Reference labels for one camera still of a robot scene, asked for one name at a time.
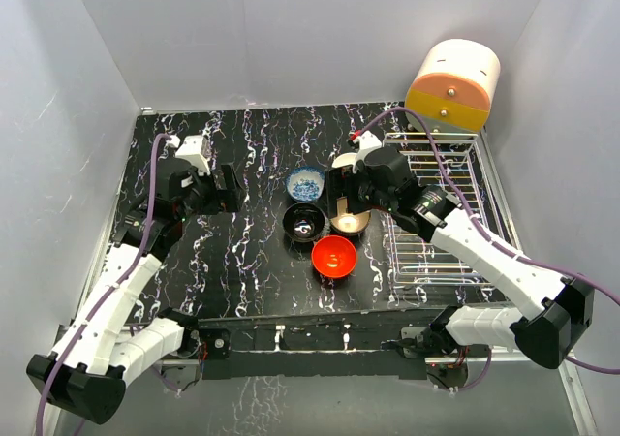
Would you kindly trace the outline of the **red bowl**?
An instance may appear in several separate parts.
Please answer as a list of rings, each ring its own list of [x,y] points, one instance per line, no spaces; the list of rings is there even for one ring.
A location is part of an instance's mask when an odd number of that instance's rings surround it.
[[[322,276],[340,279],[350,275],[356,268],[357,250],[349,239],[328,235],[314,245],[311,261]]]

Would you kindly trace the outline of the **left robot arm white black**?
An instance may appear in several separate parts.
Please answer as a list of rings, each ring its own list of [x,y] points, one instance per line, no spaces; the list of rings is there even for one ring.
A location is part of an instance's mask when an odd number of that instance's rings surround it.
[[[222,165],[221,173],[223,187],[181,159],[151,170],[147,192],[128,208],[73,323],[48,354],[36,354],[27,364],[26,374],[41,395],[36,434],[44,432],[47,405],[107,422],[143,372],[167,355],[192,357],[201,348],[197,319],[172,308],[129,339],[119,335],[140,293],[183,236],[185,222],[241,209],[245,190],[233,165]]]

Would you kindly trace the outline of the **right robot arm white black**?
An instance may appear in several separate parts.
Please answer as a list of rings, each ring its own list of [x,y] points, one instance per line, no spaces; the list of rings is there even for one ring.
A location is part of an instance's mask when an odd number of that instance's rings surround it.
[[[464,346],[500,346],[556,369],[589,328],[591,286],[517,254],[455,194],[420,184],[395,148],[379,146],[359,152],[351,164],[331,166],[325,186],[330,212],[341,199],[353,214],[381,210],[404,231],[456,257],[511,302],[509,307],[445,309],[424,332],[425,347],[451,356]]]

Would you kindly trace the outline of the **black glossy bowl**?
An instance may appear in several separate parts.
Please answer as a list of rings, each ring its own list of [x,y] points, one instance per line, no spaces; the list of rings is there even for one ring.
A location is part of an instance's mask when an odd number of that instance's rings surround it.
[[[326,217],[314,204],[297,202],[285,212],[282,220],[286,235],[295,242],[314,242],[325,232]]]

